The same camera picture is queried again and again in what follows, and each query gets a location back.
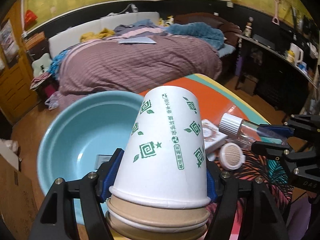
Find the red bag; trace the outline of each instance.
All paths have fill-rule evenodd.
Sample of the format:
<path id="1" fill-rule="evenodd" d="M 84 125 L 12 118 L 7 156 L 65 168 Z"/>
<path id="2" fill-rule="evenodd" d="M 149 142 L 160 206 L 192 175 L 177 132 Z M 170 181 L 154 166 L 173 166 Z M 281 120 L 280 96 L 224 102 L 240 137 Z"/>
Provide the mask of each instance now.
<path id="1" fill-rule="evenodd" d="M 24 17 L 24 24 L 28 26 L 29 24 L 33 23 L 38 18 L 37 15 L 31 10 L 26 11 L 26 15 Z"/>

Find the wooden floor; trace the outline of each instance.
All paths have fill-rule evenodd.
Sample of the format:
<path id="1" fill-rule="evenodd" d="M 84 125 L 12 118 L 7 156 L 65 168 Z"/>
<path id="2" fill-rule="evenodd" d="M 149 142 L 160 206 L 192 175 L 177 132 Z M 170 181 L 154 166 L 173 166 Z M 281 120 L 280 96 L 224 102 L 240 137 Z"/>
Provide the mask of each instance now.
<path id="1" fill-rule="evenodd" d="M 284 117 L 284 112 L 274 110 L 271 105 L 269 105 L 257 95 L 252 97 L 242 90 L 234 90 L 235 84 L 236 78 L 232 78 L 228 83 L 226 83 L 225 87 L 234 92 L 242 100 L 246 101 L 254 109 L 256 109 L 271 124 L 281 124 L 281 120 Z M 58 109 L 49 111 L 46 108 L 42 108 L 41 105 L 38 105 L 33 108 L 28 114 L 26 114 L 13 127 L 12 131 L 12 140 L 18 141 L 21 148 L 21 171 L 32 180 L 33 191 L 38 208 L 41 206 L 41 203 L 44 199 L 44 195 L 38 183 L 36 172 L 36 157 L 38 147 L 42 136 L 44 135 L 53 119 L 58 115 L 58 113 Z M 297 150 L 303 145 L 303 141 L 294 138 L 290 141 L 290 144 L 293 148 L 295 148 L 295 150 Z M 300 195 L 300 193 L 301 191 L 297 191 L 295 195 Z M 78 227 L 81 240 L 88 239 L 84 226 Z"/>

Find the black wall trim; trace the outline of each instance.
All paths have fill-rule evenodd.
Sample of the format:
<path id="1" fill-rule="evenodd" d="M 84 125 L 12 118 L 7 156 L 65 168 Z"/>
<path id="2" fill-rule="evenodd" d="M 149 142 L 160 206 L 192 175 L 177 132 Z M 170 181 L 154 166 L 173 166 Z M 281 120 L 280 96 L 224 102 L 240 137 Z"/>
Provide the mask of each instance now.
<path id="1" fill-rule="evenodd" d="M 47 38 L 60 33 L 70 27 L 74 27 L 89 21 L 100 19 L 110 12 L 120 12 L 129 3 L 134 3 L 140 12 L 157 11 L 162 18 L 170 15 L 187 14 L 193 12 L 219 13 L 219 16 L 229 22 L 233 22 L 244 30 L 249 17 L 253 17 L 253 33 L 260 35 L 276 44 L 276 50 L 282 51 L 283 37 L 282 30 L 294 29 L 280 22 L 280 26 L 271 22 L 272 16 L 263 12 L 251 9 L 242 5 L 234 4 L 233 8 L 227 7 L 227 2 L 222 0 L 126 0 L 111 3 L 97 4 L 87 8 L 81 8 L 54 19 L 36 30 L 29 36 L 37 32 L 44 31 Z"/>

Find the white paper cup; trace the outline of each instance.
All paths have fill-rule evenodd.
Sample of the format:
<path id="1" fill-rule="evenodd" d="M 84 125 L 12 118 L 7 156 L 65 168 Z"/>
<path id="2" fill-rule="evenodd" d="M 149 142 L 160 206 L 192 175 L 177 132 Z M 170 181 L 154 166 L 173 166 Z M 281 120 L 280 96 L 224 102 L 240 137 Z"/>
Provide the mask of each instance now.
<path id="1" fill-rule="evenodd" d="M 158 208 L 191 209 L 210 202 L 194 94 L 174 86 L 146 94 L 109 190 L 120 199 Z"/>

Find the yellow blanket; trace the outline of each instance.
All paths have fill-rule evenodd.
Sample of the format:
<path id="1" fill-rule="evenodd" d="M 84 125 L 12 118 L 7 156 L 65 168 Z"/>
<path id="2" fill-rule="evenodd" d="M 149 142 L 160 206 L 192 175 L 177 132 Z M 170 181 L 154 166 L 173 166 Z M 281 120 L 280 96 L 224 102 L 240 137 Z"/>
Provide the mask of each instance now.
<path id="1" fill-rule="evenodd" d="M 93 39 L 102 39 L 105 37 L 110 37 L 114 34 L 115 34 L 115 32 L 113 30 L 109 30 L 107 28 L 104 28 L 101 32 L 99 32 L 97 34 L 94 34 L 93 32 L 88 32 L 88 33 L 82 34 L 80 37 L 80 42 L 93 40 Z"/>

